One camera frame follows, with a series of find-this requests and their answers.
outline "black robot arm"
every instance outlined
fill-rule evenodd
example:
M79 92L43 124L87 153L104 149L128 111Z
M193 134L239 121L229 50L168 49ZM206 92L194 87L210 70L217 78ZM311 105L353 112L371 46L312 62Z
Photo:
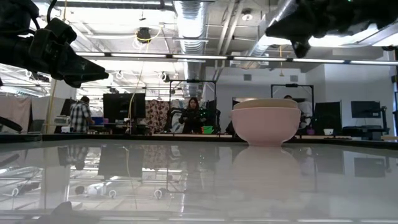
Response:
M78 56L70 44L73 29L52 19L43 29L29 30L30 20L38 27L39 9L31 0L0 1L0 63L51 74L75 88L82 83L108 78L105 68ZM33 37L21 37L28 33Z
M352 26L365 30L370 24L382 29L398 17L396 0L296 0L292 4L297 9L268 27L266 35L290 40L298 58L306 56L313 36L349 34Z

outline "purple object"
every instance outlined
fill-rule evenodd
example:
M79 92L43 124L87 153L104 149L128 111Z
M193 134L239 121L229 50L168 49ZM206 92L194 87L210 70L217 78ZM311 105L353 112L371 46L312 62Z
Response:
M308 135L315 135L315 130L314 129L308 129L307 130Z

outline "black equipment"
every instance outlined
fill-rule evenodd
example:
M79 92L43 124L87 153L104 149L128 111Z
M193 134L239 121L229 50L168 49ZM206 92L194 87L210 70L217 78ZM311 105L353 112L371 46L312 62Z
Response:
M362 140L380 141L383 133L389 134L387 127L385 106L380 107L378 101L352 101L351 113L353 118L382 118L380 125L347 126L343 134L351 137L361 137Z
M108 118L110 123L116 120L124 120L129 114L129 105L132 93L104 94L104 118ZM145 93L136 93L131 103L132 118L145 118Z
M370 24L382 29L398 17L394 0L296 0L292 4L296 10L268 27L266 35L290 40L298 58L306 56L313 36L353 35Z
M78 56L70 47L77 35L69 25L57 18L50 21L56 2L53 0L49 7L48 25L41 29L37 22L39 8L31 0L0 1L0 63L25 68L33 74L51 74L74 88L108 78L105 68ZM36 31L29 29L30 20Z
M334 135L339 134L342 128L340 102L316 103L312 128L318 135L324 135L324 129L333 129Z
M351 101L353 118L380 118L381 108L378 101Z

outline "yellow cable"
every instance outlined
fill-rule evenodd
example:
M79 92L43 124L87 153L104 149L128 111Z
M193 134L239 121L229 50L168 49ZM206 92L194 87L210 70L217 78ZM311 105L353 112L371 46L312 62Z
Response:
M146 50L146 53L148 53L148 49L149 49L149 40L147 41L147 50ZM138 76L138 82L137 82L136 88L134 89L134 93L132 94L131 99L130 99L129 114L128 114L128 118L129 118L129 120L130 120L130 124L131 124L131 115L132 115L132 114L131 114L131 105L132 105L132 102L134 101L134 96L136 95L136 91L137 91L137 89L138 89L138 85L139 85L139 82L140 82L140 80L141 80L142 71L144 70L144 64L145 64L145 62L142 62L141 72L139 73L139 76Z
M63 22L67 19L67 7L68 7L68 0L65 0L65 4L63 5Z

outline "metal duct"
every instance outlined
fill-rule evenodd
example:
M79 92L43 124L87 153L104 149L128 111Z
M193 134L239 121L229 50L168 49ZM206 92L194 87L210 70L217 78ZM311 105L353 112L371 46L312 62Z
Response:
M179 37L199 39L205 36L205 22L208 4L199 1L175 1L174 7L178 15L177 26ZM200 40L182 40L180 42L183 54L203 54L205 43ZM201 72L202 63L184 62L185 79L204 79L204 72ZM188 86L188 95L197 96L197 85Z
M259 32L265 33L265 30L274 22L279 21L286 16L290 15L297 9L295 0L280 0L277 9L267 14L266 19L261 21ZM254 47L248 52L247 56L260 57L264 55L270 43L268 37L264 34ZM241 63L241 68L249 68L253 62Z

